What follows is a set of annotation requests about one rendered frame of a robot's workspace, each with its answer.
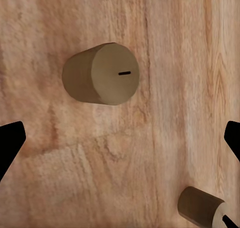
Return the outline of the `pillar candle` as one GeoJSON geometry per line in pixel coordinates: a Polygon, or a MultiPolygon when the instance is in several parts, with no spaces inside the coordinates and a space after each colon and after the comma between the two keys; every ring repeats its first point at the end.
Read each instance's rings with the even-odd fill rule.
{"type": "Polygon", "coordinates": [[[69,58],[62,81],[68,94],[79,102],[117,106],[135,95],[139,63],[125,45],[103,43],[69,58]]]}
{"type": "Polygon", "coordinates": [[[188,186],[179,198],[178,213],[200,228],[227,228],[223,217],[229,216],[229,206],[223,199],[188,186]]]}

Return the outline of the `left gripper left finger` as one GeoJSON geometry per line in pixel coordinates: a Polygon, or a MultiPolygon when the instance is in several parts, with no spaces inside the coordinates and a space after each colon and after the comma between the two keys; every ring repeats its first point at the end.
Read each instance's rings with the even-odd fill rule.
{"type": "Polygon", "coordinates": [[[26,140],[21,121],[0,126],[0,181],[26,140]]]}

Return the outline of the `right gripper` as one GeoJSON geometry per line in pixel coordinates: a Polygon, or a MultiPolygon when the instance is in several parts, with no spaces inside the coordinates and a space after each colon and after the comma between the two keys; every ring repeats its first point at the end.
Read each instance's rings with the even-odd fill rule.
{"type": "Polygon", "coordinates": [[[239,228],[227,215],[223,216],[226,228],[239,228]]]}

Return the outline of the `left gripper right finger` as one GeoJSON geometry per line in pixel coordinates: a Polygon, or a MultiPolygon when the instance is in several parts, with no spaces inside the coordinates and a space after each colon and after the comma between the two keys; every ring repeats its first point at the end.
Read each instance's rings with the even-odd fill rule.
{"type": "Polygon", "coordinates": [[[240,123],[228,121],[224,139],[240,161],[240,123]]]}

